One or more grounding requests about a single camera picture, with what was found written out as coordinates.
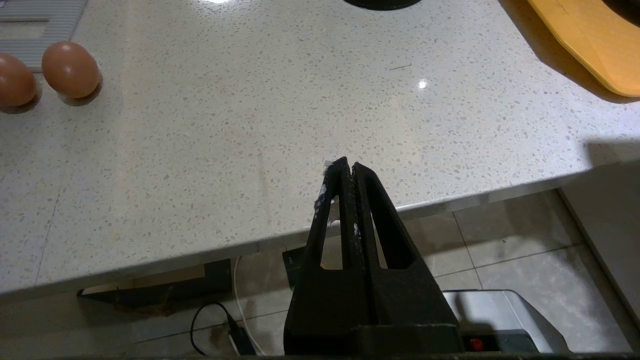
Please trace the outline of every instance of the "white quartz countertop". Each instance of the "white quartz countertop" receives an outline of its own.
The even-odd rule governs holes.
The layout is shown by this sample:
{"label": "white quartz countertop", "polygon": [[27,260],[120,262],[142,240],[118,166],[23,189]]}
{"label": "white quartz countertop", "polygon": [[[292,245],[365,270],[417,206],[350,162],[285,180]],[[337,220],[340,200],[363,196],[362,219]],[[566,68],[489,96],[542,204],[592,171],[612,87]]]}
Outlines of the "white quartz countertop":
{"label": "white quartz countertop", "polygon": [[[100,94],[63,102],[37,75],[40,102],[0,113],[0,299],[303,233],[341,156],[419,208],[577,174],[590,144],[640,138],[639,103],[523,36],[550,38],[525,1],[502,2],[514,19],[498,0],[222,2],[89,1],[73,40]],[[625,149],[597,165],[640,158]]]}

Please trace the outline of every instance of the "egg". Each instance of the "egg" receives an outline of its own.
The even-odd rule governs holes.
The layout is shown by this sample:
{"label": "egg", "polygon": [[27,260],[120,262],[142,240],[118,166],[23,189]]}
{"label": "egg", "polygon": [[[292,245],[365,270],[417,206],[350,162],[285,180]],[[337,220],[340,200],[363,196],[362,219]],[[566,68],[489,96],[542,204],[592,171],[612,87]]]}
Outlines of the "egg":
{"label": "egg", "polygon": [[69,41],[56,42],[45,50],[42,74],[55,91],[74,99],[90,95],[100,82],[93,56]]}
{"label": "egg", "polygon": [[20,106],[36,95],[36,81],[27,66],[9,54],[0,54],[0,108]]}

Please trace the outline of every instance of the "floor tile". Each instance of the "floor tile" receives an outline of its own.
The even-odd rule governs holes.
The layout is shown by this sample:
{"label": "floor tile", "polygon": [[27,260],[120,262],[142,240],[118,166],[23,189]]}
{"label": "floor tile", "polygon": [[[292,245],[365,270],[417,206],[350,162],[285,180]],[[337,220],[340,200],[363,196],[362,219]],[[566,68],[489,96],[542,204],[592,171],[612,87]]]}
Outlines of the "floor tile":
{"label": "floor tile", "polygon": [[433,276],[474,267],[452,213],[405,220],[404,226]]}
{"label": "floor tile", "polygon": [[476,271],[465,270],[449,275],[436,277],[436,282],[442,291],[445,290],[479,290],[482,289]]}
{"label": "floor tile", "polygon": [[324,239],[320,266],[325,270],[342,268],[342,244],[340,236],[328,236]]}
{"label": "floor tile", "polygon": [[[247,318],[289,308],[291,290],[275,250],[243,257],[237,272],[240,303]],[[235,319],[240,319],[232,294],[218,300]],[[113,306],[75,293],[0,306],[0,354],[23,359],[105,354],[110,348],[188,331],[196,308],[167,317],[122,313]],[[196,325],[212,326],[226,321],[216,306],[205,308]],[[46,346],[34,347],[38,342]]]}
{"label": "floor tile", "polygon": [[456,211],[455,216],[475,266],[582,241],[555,190]]}
{"label": "floor tile", "polygon": [[[253,337],[267,355],[284,355],[282,334],[287,312],[259,316],[247,320],[247,326]],[[209,327],[193,333],[193,341],[208,356],[234,356],[228,338],[229,328],[226,325]],[[177,334],[165,338],[144,341],[127,347],[116,349],[114,353],[124,356],[172,357],[197,356],[191,346],[189,334]]]}
{"label": "floor tile", "polygon": [[609,309],[621,305],[605,301],[612,290],[592,279],[585,266],[592,263],[585,245],[577,245],[481,267],[477,272],[484,289],[511,289],[523,296],[563,334],[571,351],[630,351],[618,324],[621,319],[613,315],[618,309]]}

